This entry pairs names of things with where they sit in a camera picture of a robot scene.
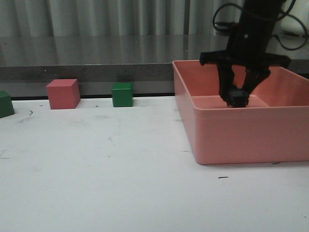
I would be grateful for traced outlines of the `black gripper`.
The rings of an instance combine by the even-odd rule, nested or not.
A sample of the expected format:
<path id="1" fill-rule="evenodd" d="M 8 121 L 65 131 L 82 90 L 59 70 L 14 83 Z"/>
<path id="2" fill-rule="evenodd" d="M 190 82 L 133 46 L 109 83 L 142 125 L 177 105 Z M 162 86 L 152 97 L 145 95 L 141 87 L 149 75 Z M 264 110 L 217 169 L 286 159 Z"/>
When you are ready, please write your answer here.
<path id="1" fill-rule="evenodd" d="M 234 85 L 232 65 L 246 67 L 246 75 L 242 90 L 249 103 L 250 94 L 270 75 L 269 66 L 287 68 L 290 58 L 286 55 L 267 53 L 266 49 L 274 30 L 274 23 L 241 24 L 216 23 L 217 31 L 228 35 L 225 50 L 202 52 L 199 62 L 201 65 L 217 64 L 219 76 L 219 95 L 228 106 L 236 107 L 231 90 L 237 89 Z"/>

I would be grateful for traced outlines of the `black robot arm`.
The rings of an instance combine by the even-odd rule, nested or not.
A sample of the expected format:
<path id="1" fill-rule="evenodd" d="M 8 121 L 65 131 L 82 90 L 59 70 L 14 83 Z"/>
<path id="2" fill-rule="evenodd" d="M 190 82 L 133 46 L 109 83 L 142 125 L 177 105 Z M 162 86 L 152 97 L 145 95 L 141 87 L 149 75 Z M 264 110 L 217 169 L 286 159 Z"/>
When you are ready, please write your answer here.
<path id="1" fill-rule="evenodd" d="M 283 1 L 246 0 L 239 22 L 232 24 L 225 50 L 202 52 L 201 65 L 215 64 L 219 95 L 227 106 L 246 107 L 253 90 L 270 75 L 269 67 L 288 67 L 284 55 L 266 52 Z"/>

